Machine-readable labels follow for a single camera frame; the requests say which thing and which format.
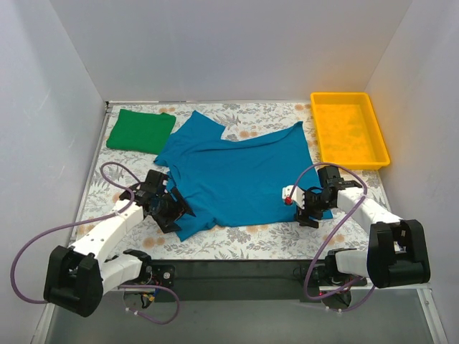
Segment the blue t shirt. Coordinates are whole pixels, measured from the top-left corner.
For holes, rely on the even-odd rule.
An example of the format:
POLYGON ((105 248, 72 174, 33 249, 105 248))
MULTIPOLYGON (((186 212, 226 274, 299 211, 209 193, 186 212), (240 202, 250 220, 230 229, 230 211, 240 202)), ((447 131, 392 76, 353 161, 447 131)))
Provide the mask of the blue t shirt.
POLYGON ((194 212, 175 222, 181 241, 216 225, 292 222, 295 207, 284 204, 283 188, 319 185, 303 122, 241 141, 222 139, 224 130, 194 111, 154 161, 169 169, 167 188, 176 187, 194 212))

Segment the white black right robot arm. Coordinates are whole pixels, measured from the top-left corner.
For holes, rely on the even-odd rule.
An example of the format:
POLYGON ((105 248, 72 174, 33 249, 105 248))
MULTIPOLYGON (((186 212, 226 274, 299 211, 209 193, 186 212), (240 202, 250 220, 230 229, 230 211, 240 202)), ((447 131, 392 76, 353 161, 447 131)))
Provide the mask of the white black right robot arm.
POLYGON ((301 226, 318 227, 326 211, 339 209, 343 221, 353 219, 368 235, 368 247, 331 250, 325 258, 325 278, 333 285, 349 277, 363 277, 379 288, 424 284, 430 280, 430 263, 421 223, 394 215, 367 196, 357 179, 345 180, 339 167, 319 163, 314 167, 320 185, 308 189, 293 184, 283 188, 286 204, 295 204, 301 226))

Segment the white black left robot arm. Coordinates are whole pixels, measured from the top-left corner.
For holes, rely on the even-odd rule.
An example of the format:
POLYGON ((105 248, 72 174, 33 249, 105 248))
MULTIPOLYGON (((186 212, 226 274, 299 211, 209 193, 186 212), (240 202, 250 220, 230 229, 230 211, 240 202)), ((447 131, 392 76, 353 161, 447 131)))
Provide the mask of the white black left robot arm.
POLYGON ((133 288, 169 290, 175 268, 154 262, 151 256, 127 249, 110 256, 121 239, 147 217, 166 233, 179 231, 176 221, 194 212, 176 187, 167 189, 169 177, 150 170, 144 181, 129 186, 108 216, 69 247, 51 252, 43 297, 46 301, 87 317, 104 294, 127 284, 133 288))

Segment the green folded t shirt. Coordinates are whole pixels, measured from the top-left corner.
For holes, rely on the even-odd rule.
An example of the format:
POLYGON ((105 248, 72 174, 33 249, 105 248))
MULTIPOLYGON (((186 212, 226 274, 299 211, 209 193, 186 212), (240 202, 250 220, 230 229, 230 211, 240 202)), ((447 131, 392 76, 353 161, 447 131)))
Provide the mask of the green folded t shirt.
POLYGON ((106 146, 113 150, 158 155, 175 123, 176 117, 167 113, 137 113, 121 109, 106 146))

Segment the yellow plastic bin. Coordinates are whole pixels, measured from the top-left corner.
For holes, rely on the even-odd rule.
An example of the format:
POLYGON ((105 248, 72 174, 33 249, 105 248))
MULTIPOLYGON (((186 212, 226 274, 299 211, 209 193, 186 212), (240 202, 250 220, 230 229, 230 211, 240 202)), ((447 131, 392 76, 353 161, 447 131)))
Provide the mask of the yellow plastic bin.
POLYGON ((371 171, 390 164, 376 113, 365 92, 313 92, 311 113, 323 162, 371 171))

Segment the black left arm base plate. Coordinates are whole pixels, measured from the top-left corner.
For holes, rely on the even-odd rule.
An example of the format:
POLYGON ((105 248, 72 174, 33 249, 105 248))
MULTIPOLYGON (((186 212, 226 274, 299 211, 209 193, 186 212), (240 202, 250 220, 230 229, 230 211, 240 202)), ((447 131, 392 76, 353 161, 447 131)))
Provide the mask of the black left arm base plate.
POLYGON ((161 285, 173 287, 175 278, 175 266, 170 264, 148 265, 142 283, 145 285, 161 285))

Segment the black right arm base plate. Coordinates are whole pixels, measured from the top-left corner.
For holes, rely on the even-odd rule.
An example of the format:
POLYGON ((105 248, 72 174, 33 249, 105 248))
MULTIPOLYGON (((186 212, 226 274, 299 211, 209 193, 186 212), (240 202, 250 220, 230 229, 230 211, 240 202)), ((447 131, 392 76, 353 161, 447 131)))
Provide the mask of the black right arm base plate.
MULTIPOLYGON (((308 264, 299 264, 293 270, 293 276, 300 282, 301 285, 304 285, 308 268, 308 264)), ((366 278, 361 279, 351 274, 342 274, 339 272, 336 274, 330 273, 324 264, 317 264, 313 268, 313 271, 311 272, 311 275, 308 279, 308 287, 340 287, 352 280, 356 280, 354 286, 357 287, 363 287, 368 285, 366 278)))

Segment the aluminium frame rail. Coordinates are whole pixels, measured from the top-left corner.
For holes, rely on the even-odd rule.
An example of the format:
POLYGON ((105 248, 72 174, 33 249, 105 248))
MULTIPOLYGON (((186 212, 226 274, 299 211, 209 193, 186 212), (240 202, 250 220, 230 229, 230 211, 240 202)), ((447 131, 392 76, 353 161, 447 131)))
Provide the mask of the aluminium frame rail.
POLYGON ((87 318, 57 308, 40 343, 446 343, 427 287, 353 287, 323 302, 304 297, 302 261, 175 261, 174 292, 148 316, 133 292, 107 294, 87 318))

